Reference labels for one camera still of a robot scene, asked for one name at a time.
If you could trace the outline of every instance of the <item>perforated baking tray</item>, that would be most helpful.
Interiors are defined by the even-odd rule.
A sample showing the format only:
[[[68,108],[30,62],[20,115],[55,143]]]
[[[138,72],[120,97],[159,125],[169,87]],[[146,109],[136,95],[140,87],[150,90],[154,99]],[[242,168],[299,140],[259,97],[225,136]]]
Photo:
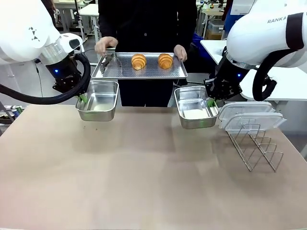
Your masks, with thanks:
[[[184,79],[188,76],[182,61],[174,53],[168,53],[173,57],[173,65],[169,69],[162,69],[158,65],[158,57],[161,53],[138,53],[146,57],[146,66],[141,70],[135,70],[131,64],[131,58],[136,53],[113,53],[111,61],[100,71],[104,59],[100,59],[92,78],[104,79]]]

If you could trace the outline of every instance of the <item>black hose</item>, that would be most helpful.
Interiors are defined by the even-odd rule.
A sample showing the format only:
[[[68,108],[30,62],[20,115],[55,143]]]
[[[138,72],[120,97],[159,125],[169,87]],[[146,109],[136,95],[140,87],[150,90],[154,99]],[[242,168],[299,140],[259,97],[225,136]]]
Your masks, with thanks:
[[[74,88],[69,90],[66,93],[63,93],[54,97],[33,97],[29,95],[25,95],[23,93],[12,90],[2,84],[0,84],[0,93],[8,95],[18,101],[30,103],[30,104],[58,104],[64,102],[73,96],[77,95],[81,92],[84,86],[87,86],[91,79],[91,66],[89,60],[83,54],[76,54],[75,59],[80,61],[83,64],[84,72],[81,80],[76,84]]]
[[[268,72],[270,69],[283,57],[296,52],[297,50],[285,49],[278,50],[270,53],[262,64],[259,66],[257,73],[254,78],[253,83],[253,96],[254,99],[258,102],[264,101],[267,99],[275,89],[277,82],[268,78]],[[266,89],[262,92],[262,87],[267,86]]]

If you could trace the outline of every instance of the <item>croissant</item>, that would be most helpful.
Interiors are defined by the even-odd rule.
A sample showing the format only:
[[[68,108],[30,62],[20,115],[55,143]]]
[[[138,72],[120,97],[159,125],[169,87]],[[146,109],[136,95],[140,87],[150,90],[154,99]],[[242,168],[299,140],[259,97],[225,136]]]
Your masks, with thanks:
[[[146,57],[143,54],[135,54],[132,56],[131,64],[135,70],[140,70],[146,65]]]
[[[169,54],[160,54],[158,64],[163,69],[169,69],[173,64],[173,58]]]

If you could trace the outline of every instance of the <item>person's hand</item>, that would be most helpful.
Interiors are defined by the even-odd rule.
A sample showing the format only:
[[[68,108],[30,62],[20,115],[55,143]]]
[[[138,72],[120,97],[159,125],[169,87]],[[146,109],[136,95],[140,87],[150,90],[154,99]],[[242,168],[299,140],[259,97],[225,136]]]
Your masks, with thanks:
[[[177,55],[177,57],[179,58],[179,60],[182,61],[186,61],[188,59],[186,50],[183,46],[181,45],[177,45],[174,48],[174,53]]]
[[[114,37],[103,37],[95,45],[96,53],[104,56],[106,54],[106,48],[111,46],[115,47],[118,44],[118,40]]]

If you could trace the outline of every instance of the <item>translucent lid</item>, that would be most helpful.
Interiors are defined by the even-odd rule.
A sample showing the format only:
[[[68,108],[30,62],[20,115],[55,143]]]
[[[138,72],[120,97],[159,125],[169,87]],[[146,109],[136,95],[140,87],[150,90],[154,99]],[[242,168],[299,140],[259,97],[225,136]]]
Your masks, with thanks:
[[[239,113],[260,113],[274,112],[269,102],[233,102],[224,105],[218,118],[221,121],[227,120]]]
[[[277,128],[286,120],[280,113],[245,113],[236,114],[233,117],[224,120],[220,128],[231,133],[246,133],[248,131],[267,131]]]

